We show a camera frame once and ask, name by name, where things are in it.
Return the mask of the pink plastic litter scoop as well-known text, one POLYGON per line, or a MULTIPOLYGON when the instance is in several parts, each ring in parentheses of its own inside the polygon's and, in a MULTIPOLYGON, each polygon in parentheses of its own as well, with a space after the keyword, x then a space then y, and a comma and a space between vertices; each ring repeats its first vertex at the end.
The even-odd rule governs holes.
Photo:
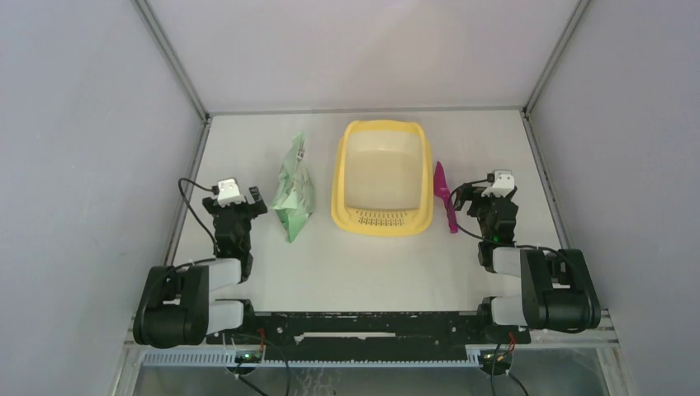
POLYGON ((444 172, 443 165, 440 161, 436 161, 434 175, 433 175, 433 194, 442 201, 444 209, 447 215, 448 227, 450 233, 458 233, 459 228, 457 227, 456 213, 454 205, 452 203, 451 191, 447 185, 447 180, 444 172))

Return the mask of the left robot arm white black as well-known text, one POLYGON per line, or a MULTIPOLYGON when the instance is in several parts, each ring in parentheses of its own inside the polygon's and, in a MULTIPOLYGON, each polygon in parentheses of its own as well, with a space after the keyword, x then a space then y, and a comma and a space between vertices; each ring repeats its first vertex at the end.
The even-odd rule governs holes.
POLYGON ((198 345, 224 330, 239 344, 257 336, 258 322, 246 314, 247 302, 213 294, 250 277, 252 222, 267 213, 267 206, 255 186, 249 198, 232 196, 222 187, 216 191, 202 201, 213 217, 215 255, 149 270, 132 329, 136 343, 160 349, 198 345))

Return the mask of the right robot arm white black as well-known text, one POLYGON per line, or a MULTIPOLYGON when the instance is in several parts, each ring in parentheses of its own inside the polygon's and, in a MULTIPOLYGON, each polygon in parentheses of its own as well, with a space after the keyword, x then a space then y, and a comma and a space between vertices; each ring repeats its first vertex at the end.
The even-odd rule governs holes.
POLYGON ((489 273, 519 280, 520 292, 494 296, 483 305, 490 311, 477 320, 477 332, 488 343, 500 342, 510 327, 578 333, 596 328, 601 308, 583 253, 527 245, 515 239, 518 206, 514 194, 496 196, 475 183, 465 183, 449 195, 454 210, 468 205, 479 233, 479 264, 489 273))

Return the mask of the green cat litter bag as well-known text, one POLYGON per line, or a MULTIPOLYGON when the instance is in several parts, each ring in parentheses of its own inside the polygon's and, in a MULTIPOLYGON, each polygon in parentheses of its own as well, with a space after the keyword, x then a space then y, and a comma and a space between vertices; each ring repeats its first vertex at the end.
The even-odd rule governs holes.
POLYGON ((305 135, 297 134, 278 174, 278 185, 270 207, 293 243, 315 211, 315 186, 305 163, 305 135))

